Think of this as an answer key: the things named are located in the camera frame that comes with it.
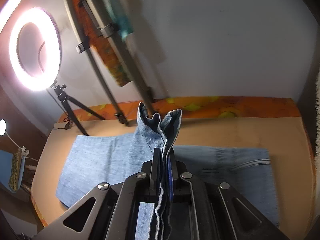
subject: blue object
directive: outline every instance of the blue object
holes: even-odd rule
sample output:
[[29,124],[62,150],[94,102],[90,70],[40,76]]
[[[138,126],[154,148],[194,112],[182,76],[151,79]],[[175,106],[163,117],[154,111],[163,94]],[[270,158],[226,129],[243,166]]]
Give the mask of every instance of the blue object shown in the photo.
[[[139,172],[143,162],[152,159],[155,147],[160,148],[158,206],[140,203],[135,239],[148,239],[154,214],[157,221],[155,239],[162,239],[162,228],[170,226],[171,210],[183,213],[185,208],[172,205],[167,183],[167,155],[178,135],[181,116],[182,111],[178,109],[169,112],[163,120],[158,113],[150,119],[144,104],[140,103],[134,133],[113,137],[78,135],[62,170],[57,198],[70,207],[100,182],[111,185],[123,182]],[[176,159],[184,162],[188,171],[207,182],[229,182],[269,220],[278,224],[275,185],[266,149],[174,146],[174,151]],[[179,222],[172,221],[174,219],[172,214],[172,223],[185,222],[181,217]]]
[[130,33],[133,33],[133,29],[120,0],[103,0],[103,3],[112,19],[112,22],[118,24],[118,33],[122,41],[125,42],[125,38]]
[[[0,150],[0,182],[3,184],[8,190],[10,190],[12,193],[16,193],[16,191],[13,191],[9,187],[9,179],[11,176],[11,167],[12,167],[12,158],[13,154]],[[18,178],[18,189],[21,186],[22,182],[22,176],[24,172],[24,162],[25,159],[23,158],[21,160],[21,165],[20,165],[20,171],[19,171],[19,178]]]

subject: ring light stand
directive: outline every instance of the ring light stand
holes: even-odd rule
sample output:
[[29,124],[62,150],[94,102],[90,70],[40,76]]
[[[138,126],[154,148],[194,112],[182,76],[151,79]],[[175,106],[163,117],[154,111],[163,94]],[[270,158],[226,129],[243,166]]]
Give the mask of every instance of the ring light stand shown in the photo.
[[[41,45],[38,54],[38,63],[42,72],[41,77],[35,77],[27,73],[27,71],[23,68],[19,57],[18,40],[22,28],[27,23],[33,23],[38,27],[42,37],[44,38],[44,43],[46,44],[46,56],[48,66],[45,69],[41,66],[41,63],[39,62],[40,50],[43,47],[44,43]],[[83,135],[88,135],[88,133],[77,119],[68,101],[74,103],[75,105],[79,106],[81,109],[87,111],[95,117],[98,117],[100,120],[105,120],[103,116],[97,114],[95,111],[80,103],[75,98],[69,96],[64,91],[64,89],[67,87],[66,85],[60,86],[56,84],[56,77],[59,73],[61,64],[61,43],[57,26],[52,16],[47,11],[45,11],[42,8],[32,8],[21,15],[11,32],[9,42],[9,55],[15,74],[17,75],[18,79],[22,82],[22,84],[24,84],[26,87],[28,87],[31,90],[44,90],[48,87],[54,88],[54,92],[56,93],[69,118],[76,124],[76,126],[83,133]],[[121,109],[119,108],[118,104],[113,98],[113,95],[111,94],[107,84],[101,83],[101,85],[103,86],[110,101],[112,102],[113,106],[117,111],[117,113],[115,114],[116,118],[119,120],[120,123],[127,125],[127,119],[123,115]]]

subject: beige table surface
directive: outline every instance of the beige table surface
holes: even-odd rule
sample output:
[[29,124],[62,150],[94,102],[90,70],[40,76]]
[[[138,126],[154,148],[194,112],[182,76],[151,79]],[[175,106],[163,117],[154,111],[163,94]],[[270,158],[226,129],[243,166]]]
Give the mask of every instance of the beige table surface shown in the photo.
[[[117,120],[82,124],[93,136],[120,135],[136,128]],[[80,134],[77,127],[53,130],[44,147],[32,184],[33,203],[44,224],[52,223],[66,210],[55,191],[73,141]],[[315,179],[313,157],[300,117],[183,119],[175,144],[268,149],[280,208],[280,229],[291,240],[303,239],[313,215]]]

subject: white light bulb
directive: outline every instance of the white light bulb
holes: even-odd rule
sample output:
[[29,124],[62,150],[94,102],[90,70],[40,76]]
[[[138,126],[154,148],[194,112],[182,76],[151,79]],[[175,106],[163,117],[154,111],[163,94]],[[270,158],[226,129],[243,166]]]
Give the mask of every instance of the white light bulb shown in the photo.
[[[17,42],[23,26],[27,23],[35,24],[45,41],[47,66],[38,76],[30,76],[20,65],[17,54]],[[9,42],[9,56],[16,76],[20,82],[31,90],[44,90],[53,83],[60,68],[60,37],[52,18],[42,8],[34,7],[24,12],[14,25]]]
[[5,133],[5,120],[0,120],[0,135],[4,135]]

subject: blue denim jeans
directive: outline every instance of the blue denim jeans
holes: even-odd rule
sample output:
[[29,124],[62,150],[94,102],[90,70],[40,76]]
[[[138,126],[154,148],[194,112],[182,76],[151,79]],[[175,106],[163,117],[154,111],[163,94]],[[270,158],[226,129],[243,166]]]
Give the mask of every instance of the blue denim jeans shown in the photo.
[[[152,159],[154,148],[161,149],[159,201],[140,203],[136,239],[149,238],[150,222],[156,216],[155,239],[168,238],[164,228],[183,228],[176,221],[167,184],[167,156],[181,124],[180,109],[169,112],[163,120],[160,114],[148,117],[143,103],[139,104],[137,129],[112,137],[78,135],[70,150],[58,183],[56,196],[70,207],[100,182],[123,182],[140,171],[144,162]],[[227,181],[252,202],[269,220],[278,223],[278,209],[272,170],[265,149],[223,149],[199,146],[174,146],[176,159],[184,162],[188,171],[211,183]]]

